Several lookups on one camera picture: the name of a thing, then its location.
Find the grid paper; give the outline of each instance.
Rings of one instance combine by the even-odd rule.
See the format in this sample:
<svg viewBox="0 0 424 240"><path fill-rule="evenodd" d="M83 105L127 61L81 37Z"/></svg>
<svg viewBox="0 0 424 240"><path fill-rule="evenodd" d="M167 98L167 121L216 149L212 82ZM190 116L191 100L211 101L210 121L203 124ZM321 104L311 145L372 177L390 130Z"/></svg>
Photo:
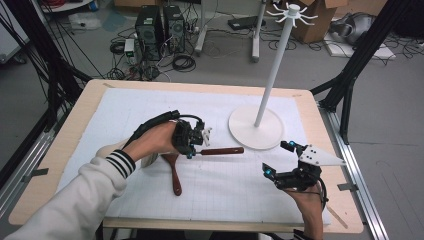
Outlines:
<svg viewBox="0 0 424 240"><path fill-rule="evenodd" d="M96 151L128 138L150 118L167 111L196 115L211 127L208 148L238 147L231 136L228 119L242 105L259 106L261 96L195 92L108 89L90 120L80 143L69 160L58 191L68 184L78 169ZM286 141L307 144L296 102L291 98L270 97L267 108L284 124ZM195 120L184 119L195 126ZM195 146L201 151L205 146ZM244 154L179 156L177 173L181 196L172 190L171 168L159 157L151 166L139 168L127 179L123 196L115 199L106 216L125 218L236 221L256 223L303 223L295 202L263 176L262 162L277 172L297 166L295 153L279 146L266 151L245 148ZM325 224L330 223L327 210Z"/></svg>

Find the white coat rack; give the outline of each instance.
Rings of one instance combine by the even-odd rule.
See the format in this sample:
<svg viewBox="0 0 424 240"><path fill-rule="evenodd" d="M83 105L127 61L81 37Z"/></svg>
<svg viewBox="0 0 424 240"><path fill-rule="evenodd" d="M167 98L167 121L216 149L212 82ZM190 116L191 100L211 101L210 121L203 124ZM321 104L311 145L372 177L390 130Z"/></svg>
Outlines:
<svg viewBox="0 0 424 240"><path fill-rule="evenodd" d="M293 27L296 27L295 20L300 19L306 25L313 25L311 23L307 23L302 18L313 19L317 17L307 17L302 15L301 13L305 12L307 8L300 11L300 7L296 4L287 4L286 6L287 10L283 10L274 5L274 8L279 11L279 13L271 13L267 11L268 14L272 16L283 15L283 17L277 20L277 22L283 22L284 20L287 21L284 23L277 55L272 65L260 107L241 106L231 114L228 121L230 132L233 137L242 145L256 150L271 149L279 145L283 139L283 123L278 115L276 115L273 111L266 109L266 105L272 87L274 86L275 77L277 76L278 68L280 67L286 45L290 37L290 32Z"/></svg>

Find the human hand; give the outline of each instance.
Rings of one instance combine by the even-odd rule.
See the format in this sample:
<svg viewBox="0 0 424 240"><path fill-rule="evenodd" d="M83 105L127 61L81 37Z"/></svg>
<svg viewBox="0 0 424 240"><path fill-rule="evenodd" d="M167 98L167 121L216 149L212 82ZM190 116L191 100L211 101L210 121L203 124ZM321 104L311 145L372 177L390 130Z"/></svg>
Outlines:
<svg viewBox="0 0 424 240"><path fill-rule="evenodd" d="M177 153L177 150L172 145L172 134L174 133L175 126L176 122L172 121L159 124L149 129L140 138L132 141L123 151L134 161L138 161L153 153Z"/></svg>
<svg viewBox="0 0 424 240"><path fill-rule="evenodd" d="M297 204L305 223L304 234L312 239L323 239L322 202L318 185L307 188L303 192L294 189L284 189Z"/></svg>

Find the wooden table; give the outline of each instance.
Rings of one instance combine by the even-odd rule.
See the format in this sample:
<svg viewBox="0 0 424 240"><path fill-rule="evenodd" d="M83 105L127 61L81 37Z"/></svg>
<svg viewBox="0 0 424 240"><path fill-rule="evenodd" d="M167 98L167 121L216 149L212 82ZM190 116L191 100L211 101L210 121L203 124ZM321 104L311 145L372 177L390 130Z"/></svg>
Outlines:
<svg viewBox="0 0 424 240"><path fill-rule="evenodd" d="M128 82L113 80L92 80L85 87L81 97L68 116L62 129L56 136L38 169L49 168L47 175L33 177L22 194L9 222L15 225L24 224L27 219L56 192L62 172L78 145L87 124L97 109L103 93L108 88L130 88L144 90L166 90L184 92L227 93L263 95L264 89L257 87L239 87L222 85L178 84L157 82ZM290 97L296 101L300 118L308 143L323 150L334 153L334 149L316 102L307 90L273 89L272 96ZM360 233L363 224L349 191L339 191L337 184L346 183L342 170L338 166L323 167L322 178L326 183L330 202L327 208L331 214L331 225L325 226L325 232ZM152 220L130 218L106 218L105 227L114 228L157 228L185 230L229 230L254 232L291 232L293 226L268 223L229 223L181 220Z"/></svg>

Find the round white base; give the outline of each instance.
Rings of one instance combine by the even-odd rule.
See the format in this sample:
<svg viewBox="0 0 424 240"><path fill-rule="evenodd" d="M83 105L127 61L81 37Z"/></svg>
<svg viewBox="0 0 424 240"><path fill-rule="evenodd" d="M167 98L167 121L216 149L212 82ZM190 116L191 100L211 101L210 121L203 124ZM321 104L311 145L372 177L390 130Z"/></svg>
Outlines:
<svg viewBox="0 0 424 240"><path fill-rule="evenodd" d="M280 144L284 125L273 111L265 109L259 127L255 127L258 106L242 106L231 113L228 126L233 137L242 145L267 150Z"/></svg>

